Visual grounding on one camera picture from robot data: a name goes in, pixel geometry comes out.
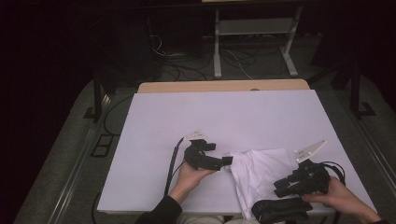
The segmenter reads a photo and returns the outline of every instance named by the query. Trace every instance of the person's arm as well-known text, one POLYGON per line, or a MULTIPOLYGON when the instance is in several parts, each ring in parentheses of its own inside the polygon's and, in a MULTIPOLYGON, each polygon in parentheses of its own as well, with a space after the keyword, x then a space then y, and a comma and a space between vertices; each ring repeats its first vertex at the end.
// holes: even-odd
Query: person's arm
POLYGON ((352 215, 362 224, 376 223, 381 217, 367 204, 362 202, 343 183, 332 176, 327 194, 306 194, 303 200, 309 203, 323 203, 340 213, 352 215))
POLYGON ((169 193, 157 204, 149 213, 140 216, 135 224, 169 224, 175 223, 177 217, 181 214, 180 205, 187 199, 190 192, 199 185, 201 180, 215 173, 210 170, 195 170, 184 162, 178 172, 177 183, 169 193))

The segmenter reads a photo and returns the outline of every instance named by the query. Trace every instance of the dark background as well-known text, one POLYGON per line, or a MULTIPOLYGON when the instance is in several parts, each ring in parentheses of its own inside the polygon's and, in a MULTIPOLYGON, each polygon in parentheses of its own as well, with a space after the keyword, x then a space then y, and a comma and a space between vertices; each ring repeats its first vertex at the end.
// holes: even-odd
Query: dark background
MULTIPOLYGON (((110 2, 111 7, 143 4, 93 2, 110 2)), ((118 86, 156 80, 161 62, 150 50, 147 17, 153 31, 176 48, 185 41, 197 43, 198 49, 202 35, 213 31, 210 11, 103 16, 77 13, 77 8, 73 2, 55 0, 7 0, 0 5, 1 223, 11 223, 17 215, 70 108, 93 76, 109 93, 118 86)), ((345 55, 356 57, 361 72, 396 110, 395 11, 390 0, 306 7, 298 34, 324 34, 314 65, 328 67, 345 55)), ((231 10, 228 16, 239 13, 231 10)))

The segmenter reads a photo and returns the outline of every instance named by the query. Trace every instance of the floor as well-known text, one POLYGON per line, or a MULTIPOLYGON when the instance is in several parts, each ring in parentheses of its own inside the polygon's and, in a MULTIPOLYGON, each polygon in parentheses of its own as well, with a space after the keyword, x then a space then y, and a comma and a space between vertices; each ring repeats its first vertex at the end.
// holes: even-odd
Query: floor
MULTIPOLYGON (((281 35, 221 39, 222 79, 290 78, 279 53, 285 40, 281 35)), ((295 38, 290 55, 299 78, 308 79, 321 71, 310 65, 319 41, 320 36, 295 38)), ((204 45, 200 52, 169 49, 160 81, 212 80, 212 54, 211 45, 204 45)), ((310 87, 316 90, 378 213, 395 221, 396 114, 375 84, 362 77, 361 101, 367 102, 376 116, 357 119, 349 110, 349 86, 334 90, 333 76, 329 74, 310 87)), ((15 223, 134 223, 134 215, 107 215, 95 211, 95 206, 136 91, 123 88, 105 96, 104 114, 93 123, 84 119, 87 109, 93 107, 92 83, 82 90, 15 223)), ((312 218, 299 223, 320 221, 312 218)), ((329 217, 324 223, 331 222, 329 217)), ((357 222, 341 216, 339 223, 357 222)))

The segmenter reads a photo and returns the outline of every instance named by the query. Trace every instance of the folded white fabric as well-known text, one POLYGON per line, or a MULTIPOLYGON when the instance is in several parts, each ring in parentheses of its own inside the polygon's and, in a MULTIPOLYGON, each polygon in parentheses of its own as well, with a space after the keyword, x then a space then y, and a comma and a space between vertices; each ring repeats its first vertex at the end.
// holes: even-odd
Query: folded white fabric
POLYGON ((292 166, 285 148, 230 152, 231 171, 245 219, 255 217, 250 209, 260 200, 277 200, 274 182, 291 175, 292 166))

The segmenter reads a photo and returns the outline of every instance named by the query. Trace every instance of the wooden desk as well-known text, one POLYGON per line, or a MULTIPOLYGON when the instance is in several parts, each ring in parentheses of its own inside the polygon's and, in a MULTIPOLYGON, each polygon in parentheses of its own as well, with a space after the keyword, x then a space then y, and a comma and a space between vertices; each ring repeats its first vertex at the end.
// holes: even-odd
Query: wooden desk
MULTIPOLYGON (((173 148, 197 128, 217 144, 209 156, 283 147, 294 169, 294 150, 325 139, 327 144, 312 161, 341 164, 348 187, 374 208, 315 91, 305 81, 291 79, 142 84, 125 120, 98 211, 139 214, 154 208, 163 196, 173 148)), ((175 164, 181 163, 188 145, 182 142, 175 164)), ((232 174, 221 170, 208 176, 182 207, 187 214, 239 215, 232 174)), ((321 204, 313 207, 311 216, 333 213, 321 204)))

